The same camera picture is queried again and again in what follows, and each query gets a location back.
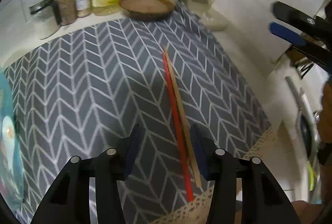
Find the red chopstick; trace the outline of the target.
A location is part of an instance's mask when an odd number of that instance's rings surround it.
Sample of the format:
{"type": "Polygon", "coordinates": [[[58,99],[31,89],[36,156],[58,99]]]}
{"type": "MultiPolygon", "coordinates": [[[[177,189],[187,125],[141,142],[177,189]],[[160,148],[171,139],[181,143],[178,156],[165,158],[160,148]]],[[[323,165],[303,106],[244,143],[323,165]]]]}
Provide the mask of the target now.
{"type": "Polygon", "coordinates": [[[192,202],[194,200],[194,195],[192,192],[190,173],[189,173],[188,164],[187,164],[186,150],[185,150],[185,145],[184,145],[183,136],[182,136],[182,126],[181,126],[180,120],[179,120],[178,109],[177,109],[177,105],[176,105],[176,98],[175,98],[175,94],[173,91],[171,74],[169,72],[169,67],[168,67],[165,52],[163,52],[163,63],[164,63],[164,70],[165,70],[165,78],[167,81],[169,100],[170,100],[170,104],[171,104],[172,118],[173,118],[173,123],[175,126],[177,146],[178,146],[179,156],[180,156],[180,161],[181,161],[182,175],[183,175],[185,188],[186,188],[187,201],[192,202]]]}

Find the glass jar with seeds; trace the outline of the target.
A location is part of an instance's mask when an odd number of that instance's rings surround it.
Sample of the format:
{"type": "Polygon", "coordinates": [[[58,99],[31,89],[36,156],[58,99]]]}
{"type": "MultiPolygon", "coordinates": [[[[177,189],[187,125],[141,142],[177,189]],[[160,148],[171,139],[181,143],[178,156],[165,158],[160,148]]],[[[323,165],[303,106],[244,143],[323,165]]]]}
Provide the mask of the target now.
{"type": "Polygon", "coordinates": [[[75,0],[56,0],[61,16],[61,25],[74,23],[77,19],[75,0]]]}

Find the translucent blue plastic basin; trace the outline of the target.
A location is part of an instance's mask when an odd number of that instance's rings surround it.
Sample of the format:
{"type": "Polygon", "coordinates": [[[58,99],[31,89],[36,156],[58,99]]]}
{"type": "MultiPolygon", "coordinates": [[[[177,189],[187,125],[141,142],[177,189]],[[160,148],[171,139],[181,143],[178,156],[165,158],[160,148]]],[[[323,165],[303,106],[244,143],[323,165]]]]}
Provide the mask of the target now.
{"type": "Polygon", "coordinates": [[[12,211],[24,198],[23,165],[16,135],[10,85],[1,73],[1,194],[12,211]]]}

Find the tan wooden chopstick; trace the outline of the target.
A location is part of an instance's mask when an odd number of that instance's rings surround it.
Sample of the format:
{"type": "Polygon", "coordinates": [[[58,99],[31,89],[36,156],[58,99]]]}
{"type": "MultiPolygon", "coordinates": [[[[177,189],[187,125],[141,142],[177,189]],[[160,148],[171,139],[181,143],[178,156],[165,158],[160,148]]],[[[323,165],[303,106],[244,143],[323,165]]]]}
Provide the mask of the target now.
{"type": "Polygon", "coordinates": [[[163,48],[164,48],[164,53],[165,53],[165,57],[166,57],[166,61],[167,61],[167,66],[169,69],[169,74],[170,74],[171,81],[172,81],[173,91],[174,91],[175,98],[176,98],[177,108],[179,111],[179,117],[180,117],[182,128],[183,128],[183,134],[184,134],[185,140],[186,140],[188,159],[190,161],[195,184],[196,184],[196,187],[202,187],[198,164],[197,164],[197,161],[195,158],[195,153],[194,153],[194,149],[193,149],[191,138],[190,138],[190,125],[189,125],[188,120],[185,115],[185,110],[183,107],[182,99],[181,99],[181,96],[179,93],[179,88],[178,88],[176,78],[174,75],[172,63],[171,63],[171,60],[170,60],[168,52],[167,52],[167,47],[164,46],[163,48]]]}

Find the grey herringbone table mat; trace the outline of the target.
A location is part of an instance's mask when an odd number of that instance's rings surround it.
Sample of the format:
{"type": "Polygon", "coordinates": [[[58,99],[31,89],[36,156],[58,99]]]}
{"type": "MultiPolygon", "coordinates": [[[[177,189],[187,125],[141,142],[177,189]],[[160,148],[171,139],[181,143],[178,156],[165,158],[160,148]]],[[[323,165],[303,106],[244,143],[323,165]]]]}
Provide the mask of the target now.
{"type": "Polygon", "coordinates": [[[127,223],[203,223],[212,183],[185,183],[163,52],[167,51],[190,124],[235,157],[261,156],[276,133],[217,39],[178,2],[164,21],[129,18],[92,25],[48,41],[5,69],[24,165],[29,223],[71,156],[91,158],[130,134],[144,133],[132,174],[119,183],[127,223]]]}

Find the clear glass clip jar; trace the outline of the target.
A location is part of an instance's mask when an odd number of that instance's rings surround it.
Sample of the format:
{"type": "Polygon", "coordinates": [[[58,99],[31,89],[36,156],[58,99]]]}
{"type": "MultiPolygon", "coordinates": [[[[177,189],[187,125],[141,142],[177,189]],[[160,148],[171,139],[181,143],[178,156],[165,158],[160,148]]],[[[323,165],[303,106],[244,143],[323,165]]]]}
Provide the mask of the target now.
{"type": "Polygon", "coordinates": [[[62,19],[55,0],[42,0],[29,7],[34,31],[38,39],[43,40],[61,27],[62,19]]]}

